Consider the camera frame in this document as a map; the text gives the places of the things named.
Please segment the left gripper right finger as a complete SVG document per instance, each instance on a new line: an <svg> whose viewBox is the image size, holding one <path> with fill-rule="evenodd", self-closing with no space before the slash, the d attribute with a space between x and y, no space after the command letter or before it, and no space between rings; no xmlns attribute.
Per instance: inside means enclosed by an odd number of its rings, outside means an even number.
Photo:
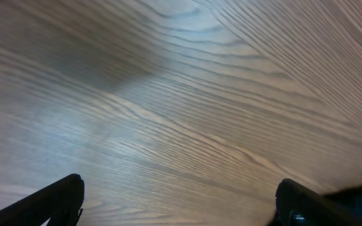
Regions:
<svg viewBox="0 0 362 226"><path fill-rule="evenodd" d="M309 188L285 178L275 194L276 210L268 226L358 226L362 219Z"/></svg>

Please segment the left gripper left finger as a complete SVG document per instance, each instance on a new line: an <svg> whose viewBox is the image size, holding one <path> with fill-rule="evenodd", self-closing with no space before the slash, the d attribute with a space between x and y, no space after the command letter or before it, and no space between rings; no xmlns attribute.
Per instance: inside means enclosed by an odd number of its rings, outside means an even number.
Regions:
<svg viewBox="0 0 362 226"><path fill-rule="evenodd" d="M81 176L68 175L0 210L0 226L76 226L84 193Z"/></svg>

